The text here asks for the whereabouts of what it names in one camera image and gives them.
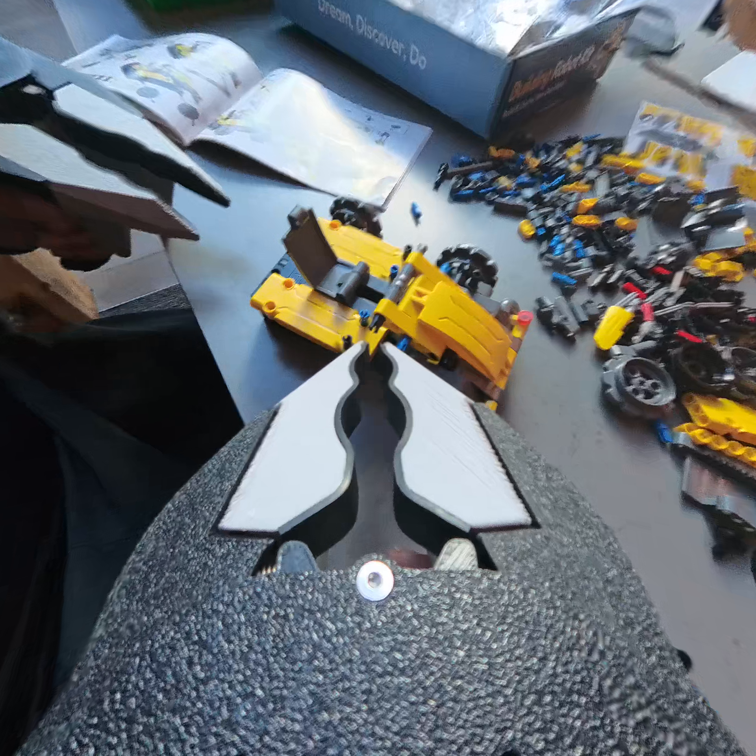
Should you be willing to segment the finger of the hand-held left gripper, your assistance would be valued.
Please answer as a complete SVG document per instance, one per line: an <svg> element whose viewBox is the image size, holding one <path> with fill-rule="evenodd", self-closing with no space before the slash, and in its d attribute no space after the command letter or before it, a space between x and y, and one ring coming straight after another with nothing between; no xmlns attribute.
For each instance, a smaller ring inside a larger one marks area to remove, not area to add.
<svg viewBox="0 0 756 756"><path fill-rule="evenodd" d="M90 163L73 147L27 125L1 126L2 182L33 191L90 230L124 228L197 241L191 224L154 192Z"/></svg>
<svg viewBox="0 0 756 756"><path fill-rule="evenodd" d="M215 179L118 95L69 82L54 90L54 114L76 144L106 164L130 165L133 172L140 169L215 204L230 206L230 198Z"/></svg>

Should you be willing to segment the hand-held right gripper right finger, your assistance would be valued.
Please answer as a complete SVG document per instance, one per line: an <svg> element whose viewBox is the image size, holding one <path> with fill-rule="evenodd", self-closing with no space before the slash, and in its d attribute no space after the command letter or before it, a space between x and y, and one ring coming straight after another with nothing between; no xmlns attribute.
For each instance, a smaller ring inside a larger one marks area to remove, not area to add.
<svg viewBox="0 0 756 756"><path fill-rule="evenodd" d="M401 410L394 469L402 494L462 532L530 527L473 401L394 345L383 345L381 356Z"/></svg>

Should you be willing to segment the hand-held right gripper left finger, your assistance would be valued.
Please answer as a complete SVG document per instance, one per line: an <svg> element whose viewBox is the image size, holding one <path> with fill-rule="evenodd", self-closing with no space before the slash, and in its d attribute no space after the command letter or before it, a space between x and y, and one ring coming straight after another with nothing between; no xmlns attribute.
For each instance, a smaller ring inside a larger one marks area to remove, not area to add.
<svg viewBox="0 0 756 756"><path fill-rule="evenodd" d="M366 347L357 343L285 396L219 517L224 534L342 538L355 524L358 487L350 435Z"/></svg>

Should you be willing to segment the instruction booklet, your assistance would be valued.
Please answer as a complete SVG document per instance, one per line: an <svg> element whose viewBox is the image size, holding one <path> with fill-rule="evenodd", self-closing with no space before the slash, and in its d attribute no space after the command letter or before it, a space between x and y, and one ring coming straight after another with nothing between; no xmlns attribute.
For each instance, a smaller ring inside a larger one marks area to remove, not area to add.
<svg viewBox="0 0 756 756"><path fill-rule="evenodd" d="M111 35L63 63L131 101L183 148L232 150L299 184L384 209L432 130L287 68L264 75L217 35Z"/></svg>

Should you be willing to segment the yellow black brick vehicle model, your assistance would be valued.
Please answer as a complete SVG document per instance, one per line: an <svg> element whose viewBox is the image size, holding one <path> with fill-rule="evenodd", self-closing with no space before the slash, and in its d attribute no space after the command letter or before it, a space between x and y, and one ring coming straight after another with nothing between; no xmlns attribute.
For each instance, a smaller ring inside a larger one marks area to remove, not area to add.
<svg viewBox="0 0 756 756"><path fill-rule="evenodd" d="M494 297L496 262L457 245L426 258L426 246L383 240L378 213L340 196L330 217L296 206L285 253L250 298L263 317L333 353L364 343L372 358L392 344L459 373L473 401L496 411L533 314Z"/></svg>

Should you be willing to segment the pile of brick parts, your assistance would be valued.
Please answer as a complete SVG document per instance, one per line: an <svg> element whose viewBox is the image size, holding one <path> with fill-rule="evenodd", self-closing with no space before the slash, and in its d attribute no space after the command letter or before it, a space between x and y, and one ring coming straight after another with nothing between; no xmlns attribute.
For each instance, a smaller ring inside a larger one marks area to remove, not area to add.
<svg viewBox="0 0 756 756"><path fill-rule="evenodd" d="M754 200L647 173L623 154L626 137L517 135L452 156L433 190L518 222L560 294L534 303L551 334L590 330L602 365L639 356L670 373L670 411L645 421L680 458L681 496L704 516L713 559L754 566L755 316L742 289Z"/></svg>

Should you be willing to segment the grey desk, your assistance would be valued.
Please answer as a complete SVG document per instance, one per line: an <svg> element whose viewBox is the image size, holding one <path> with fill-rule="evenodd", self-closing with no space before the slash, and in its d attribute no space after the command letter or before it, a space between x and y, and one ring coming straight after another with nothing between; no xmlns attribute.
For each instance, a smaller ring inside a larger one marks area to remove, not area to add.
<svg viewBox="0 0 756 756"><path fill-rule="evenodd" d="M432 190L437 168L486 143L420 100L317 43L269 11L245 3L222 15L159 18L126 2L55 2L76 52L111 34L143 39L182 29L233 40L265 72L304 72L355 103L432 128L412 172L383 215L387 241L425 243L429 257L455 243L487 251L500 268L497 295L532 307L552 296L536 252L516 224L486 206L456 204ZM296 205L326 215L330 198L285 181L212 146L194 159L231 197L224 209L179 186L175 206L196 226L199 245L175 243L172 267L203 330L241 418L249 422L326 364L329 354L276 330L250 296L282 252ZM415 225L409 208L418 202ZM683 503L676 458L653 430L607 411L590 334L571 345L531 327L500 414L565 474L614 530L644 582L673 645L693 659L692 678L742 747L754 754L754 577L749 558L718 562L703 515Z"/></svg>

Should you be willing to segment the person's left hand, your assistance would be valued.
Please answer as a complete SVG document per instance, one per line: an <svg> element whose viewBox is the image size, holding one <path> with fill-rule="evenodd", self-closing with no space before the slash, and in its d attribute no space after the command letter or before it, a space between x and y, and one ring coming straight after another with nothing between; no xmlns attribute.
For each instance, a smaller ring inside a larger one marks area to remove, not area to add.
<svg viewBox="0 0 756 756"><path fill-rule="evenodd" d="M35 250L48 251L64 269L79 272L95 271L133 253L131 242L118 254L51 200L23 184L2 181L1 254L18 257Z"/></svg>

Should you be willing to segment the grey sprocket wheel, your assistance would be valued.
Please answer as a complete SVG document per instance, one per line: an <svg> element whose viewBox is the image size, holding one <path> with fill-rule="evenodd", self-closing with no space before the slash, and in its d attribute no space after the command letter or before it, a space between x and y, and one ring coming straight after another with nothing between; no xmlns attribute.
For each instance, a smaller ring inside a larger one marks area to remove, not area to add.
<svg viewBox="0 0 756 756"><path fill-rule="evenodd" d="M621 355L602 365L601 396L615 411L648 421L661 420L676 399L670 373L656 362Z"/></svg>

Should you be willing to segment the blue cardboard box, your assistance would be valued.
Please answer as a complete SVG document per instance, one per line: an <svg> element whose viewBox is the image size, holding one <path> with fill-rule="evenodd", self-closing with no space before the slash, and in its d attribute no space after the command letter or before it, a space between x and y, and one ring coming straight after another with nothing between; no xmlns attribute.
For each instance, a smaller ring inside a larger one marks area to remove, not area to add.
<svg viewBox="0 0 756 756"><path fill-rule="evenodd" d="M599 80L641 2L278 1L277 13L481 137Z"/></svg>

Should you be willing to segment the yellow printed sheet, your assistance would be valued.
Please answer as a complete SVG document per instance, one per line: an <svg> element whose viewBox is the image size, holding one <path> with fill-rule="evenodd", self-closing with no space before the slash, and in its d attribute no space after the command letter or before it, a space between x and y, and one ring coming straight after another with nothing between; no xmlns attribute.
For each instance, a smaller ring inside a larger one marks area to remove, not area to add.
<svg viewBox="0 0 756 756"><path fill-rule="evenodd" d="M643 102L622 152L647 173L681 178L709 191L734 186L755 200L755 137L719 122Z"/></svg>

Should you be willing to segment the white flat tray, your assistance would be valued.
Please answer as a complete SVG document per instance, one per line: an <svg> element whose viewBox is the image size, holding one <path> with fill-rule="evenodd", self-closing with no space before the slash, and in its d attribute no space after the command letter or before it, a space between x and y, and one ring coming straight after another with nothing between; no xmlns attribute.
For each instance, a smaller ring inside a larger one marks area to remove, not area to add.
<svg viewBox="0 0 756 756"><path fill-rule="evenodd" d="M755 52L739 52L701 80L702 89L724 103L755 115Z"/></svg>

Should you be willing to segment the wooden post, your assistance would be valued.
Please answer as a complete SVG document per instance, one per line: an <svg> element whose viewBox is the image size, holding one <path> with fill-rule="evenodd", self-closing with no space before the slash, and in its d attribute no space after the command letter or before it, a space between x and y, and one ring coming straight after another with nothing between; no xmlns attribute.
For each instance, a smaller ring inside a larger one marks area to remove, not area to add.
<svg viewBox="0 0 756 756"><path fill-rule="evenodd" d="M48 334L99 316L90 287L65 269L50 251L1 255L1 317L5 328Z"/></svg>

